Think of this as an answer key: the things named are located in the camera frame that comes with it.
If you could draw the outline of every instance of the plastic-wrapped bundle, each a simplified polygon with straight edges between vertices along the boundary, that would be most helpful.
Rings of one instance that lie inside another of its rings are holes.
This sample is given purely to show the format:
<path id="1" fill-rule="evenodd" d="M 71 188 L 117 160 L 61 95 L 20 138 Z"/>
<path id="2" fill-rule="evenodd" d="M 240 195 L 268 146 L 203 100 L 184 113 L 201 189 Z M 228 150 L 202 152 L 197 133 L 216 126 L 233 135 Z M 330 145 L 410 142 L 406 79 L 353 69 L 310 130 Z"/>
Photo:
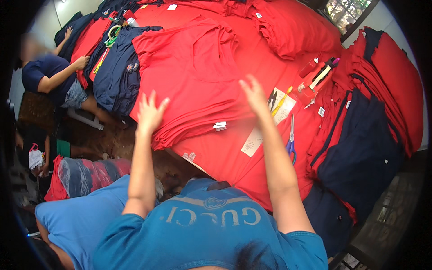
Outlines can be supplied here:
<path id="1" fill-rule="evenodd" d="M 111 185 L 123 175 L 130 174 L 130 161 L 108 159 L 92 162 L 88 159 L 64 158 L 58 176 L 70 198 L 86 196 Z"/>

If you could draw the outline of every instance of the window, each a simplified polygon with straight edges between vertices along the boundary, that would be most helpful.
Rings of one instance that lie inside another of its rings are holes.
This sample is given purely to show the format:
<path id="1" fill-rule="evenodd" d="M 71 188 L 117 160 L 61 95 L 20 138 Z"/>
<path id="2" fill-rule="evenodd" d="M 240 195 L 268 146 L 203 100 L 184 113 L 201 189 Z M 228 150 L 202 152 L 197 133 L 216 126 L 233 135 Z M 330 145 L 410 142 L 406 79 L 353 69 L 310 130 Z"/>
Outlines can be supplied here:
<path id="1" fill-rule="evenodd" d="M 325 10 L 344 35 L 353 27 L 373 0 L 330 0 Z"/>

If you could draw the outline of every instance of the blue t-shirt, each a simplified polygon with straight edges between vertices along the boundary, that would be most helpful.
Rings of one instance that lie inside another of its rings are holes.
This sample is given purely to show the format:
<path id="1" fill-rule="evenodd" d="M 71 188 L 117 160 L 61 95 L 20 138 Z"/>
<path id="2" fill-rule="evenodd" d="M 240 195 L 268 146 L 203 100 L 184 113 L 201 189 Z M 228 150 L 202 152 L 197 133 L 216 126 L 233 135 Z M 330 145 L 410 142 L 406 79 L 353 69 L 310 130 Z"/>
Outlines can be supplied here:
<path id="1" fill-rule="evenodd" d="M 94 269 L 233 269 L 236 255 L 258 243 L 255 255 L 279 269 L 328 269 L 322 239 L 310 232 L 283 234 L 264 208 L 234 187 L 207 191 L 211 179 L 193 180 L 182 193 L 155 207 L 145 220 L 118 217 L 93 257 Z"/>
<path id="2" fill-rule="evenodd" d="M 41 203 L 35 215 L 48 239 L 64 250 L 76 270 L 93 269 L 93 251 L 109 223 L 121 216 L 129 175 L 85 197 Z"/>
<path id="3" fill-rule="evenodd" d="M 22 84 L 24 88 L 32 93 L 38 92 L 39 81 L 44 77 L 51 78 L 70 65 L 70 63 L 60 56 L 54 54 L 44 54 L 35 61 L 28 62 L 22 69 Z M 64 82 L 48 93 L 48 97 L 54 105 L 61 106 L 66 98 L 67 91 L 76 79 L 74 72 Z"/>

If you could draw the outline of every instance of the black t-shirt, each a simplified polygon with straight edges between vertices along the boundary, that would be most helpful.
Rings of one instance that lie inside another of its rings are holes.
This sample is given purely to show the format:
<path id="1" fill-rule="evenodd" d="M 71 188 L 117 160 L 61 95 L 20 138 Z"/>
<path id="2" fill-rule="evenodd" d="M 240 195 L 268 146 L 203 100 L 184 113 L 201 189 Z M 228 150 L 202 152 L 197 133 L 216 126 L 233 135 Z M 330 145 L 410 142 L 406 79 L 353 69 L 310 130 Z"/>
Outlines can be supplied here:
<path id="1" fill-rule="evenodd" d="M 25 135 L 24 147 L 18 155 L 19 162 L 26 168 L 29 167 L 29 152 L 30 150 L 39 150 L 45 153 L 45 139 L 47 138 L 47 132 L 38 126 L 30 125 Z M 57 140 L 54 136 L 50 136 L 50 160 L 49 169 L 52 170 L 54 167 L 53 160 L 57 157 Z"/>
<path id="2" fill-rule="evenodd" d="M 24 88 L 32 93 L 38 93 L 40 80 L 46 76 L 51 78 L 69 66 L 69 62 L 54 54 L 41 55 L 36 61 L 28 62 L 22 69 L 22 84 Z M 48 97 L 59 107 L 63 105 L 67 91 L 76 79 L 74 72 L 64 82 L 48 93 Z"/>

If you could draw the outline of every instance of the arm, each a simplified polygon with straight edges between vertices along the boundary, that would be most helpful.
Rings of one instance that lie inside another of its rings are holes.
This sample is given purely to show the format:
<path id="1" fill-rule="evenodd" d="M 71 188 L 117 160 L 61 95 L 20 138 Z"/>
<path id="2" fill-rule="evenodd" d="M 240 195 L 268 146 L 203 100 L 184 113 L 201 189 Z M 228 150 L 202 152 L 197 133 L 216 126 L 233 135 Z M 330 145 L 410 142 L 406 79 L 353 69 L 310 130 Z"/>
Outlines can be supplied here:
<path id="1" fill-rule="evenodd" d="M 43 76 L 38 84 L 38 92 L 48 94 L 69 78 L 69 76 L 71 76 L 75 71 L 83 69 L 89 60 L 90 56 L 81 56 L 64 70 L 54 74 L 51 78 Z"/>
<path id="2" fill-rule="evenodd" d="M 42 166 L 42 176 L 48 175 L 48 169 L 50 166 L 50 136 L 47 135 L 45 142 L 45 164 Z"/>
<path id="3" fill-rule="evenodd" d="M 150 148 L 153 131 L 160 125 L 163 113 L 169 103 L 165 99 L 159 108 L 155 107 L 156 92 L 153 90 L 147 103 L 146 97 L 140 103 L 138 128 L 135 132 L 132 167 L 130 169 L 128 200 L 123 214 L 133 213 L 145 218 L 155 207 L 156 190 Z"/>
<path id="4" fill-rule="evenodd" d="M 258 118 L 263 134 L 267 186 L 277 228 L 282 233 L 315 233 L 300 198 L 294 166 L 268 110 L 266 96 L 253 76 L 249 75 L 248 79 L 251 81 L 251 87 L 243 80 L 240 81 L 240 85 Z"/>
<path id="5" fill-rule="evenodd" d="M 64 34 L 64 40 L 57 46 L 57 48 L 52 51 L 53 54 L 58 55 L 60 53 L 61 49 L 63 49 L 64 44 L 70 38 L 70 34 L 72 33 L 72 31 L 72 27 L 70 26 L 66 29 L 66 33 Z"/>
<path id="6" fill-rule="evenodd" d="M 36 218 L 36 225 L 38 226 L 39 232 L 41 233 L 42 240 L 44 240 L 45 243 L 48 245 L 51 244 L 51 241 L 48 239 L 48 230 L 39 222 L 39 220 Z"/>

